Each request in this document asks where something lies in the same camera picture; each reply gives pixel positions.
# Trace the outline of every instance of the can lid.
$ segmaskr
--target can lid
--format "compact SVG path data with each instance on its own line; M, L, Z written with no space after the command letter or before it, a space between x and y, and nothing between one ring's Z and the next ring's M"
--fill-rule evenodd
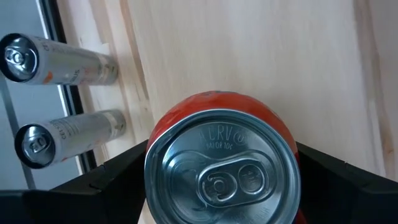
M48 166L55 157L53 137L38 124L30 124L18 130L14 145L19 159L33 169Z
M291 223L300 175L284 139L250 114L193 114L147 153L149 208L159 223Z
M0 40L0 70L14 82L33 78L39 64L37 49L21 34L8 34Z

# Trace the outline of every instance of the red can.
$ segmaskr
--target red can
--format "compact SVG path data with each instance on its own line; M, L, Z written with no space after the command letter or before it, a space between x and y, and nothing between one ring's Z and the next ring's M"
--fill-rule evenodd
M199 93L168 111L149 138L148 206L157 223L292 223L298 159L291 133L264 103Z

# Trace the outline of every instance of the aluminum can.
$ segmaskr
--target aluminum can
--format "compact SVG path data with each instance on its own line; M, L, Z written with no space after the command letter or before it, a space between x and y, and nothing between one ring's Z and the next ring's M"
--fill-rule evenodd
M40 169L94 149L125 130L122 112L100 111L25 125L18 130L14 146L24 164Z
M110 56L24 34L0 40L0 70L14 82L36 85L110 85L118 77Z
M208 91L174 106L147 147L156 223L292 223L300 202L295 141L265 104Z

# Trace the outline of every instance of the silver can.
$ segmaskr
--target silver can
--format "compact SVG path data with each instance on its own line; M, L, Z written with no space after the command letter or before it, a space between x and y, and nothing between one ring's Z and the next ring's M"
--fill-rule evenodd
M144 177L154 220L292 223L300 202L292 147L279 117L249 96L210 91L187 98L149 139Z
M4 36L0 57L4 76L19 83L110 85L118 77L110 56L24 34Z
M125 130L122 112L107 110L28 124L18 130L14 145L24 164L40 169L94 149Z

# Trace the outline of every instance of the wooden surface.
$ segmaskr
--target wooden surface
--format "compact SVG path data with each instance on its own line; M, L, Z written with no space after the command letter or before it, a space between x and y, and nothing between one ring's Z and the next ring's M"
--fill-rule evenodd
M394 0L378 2L58 0L68 43L120 66L115 85L80 87L85 111L127 118L97 160L148 138L185 97L229 90L269 105L297 141L398 180L398 27L383 13ZM153 223L146 205L140 222Z

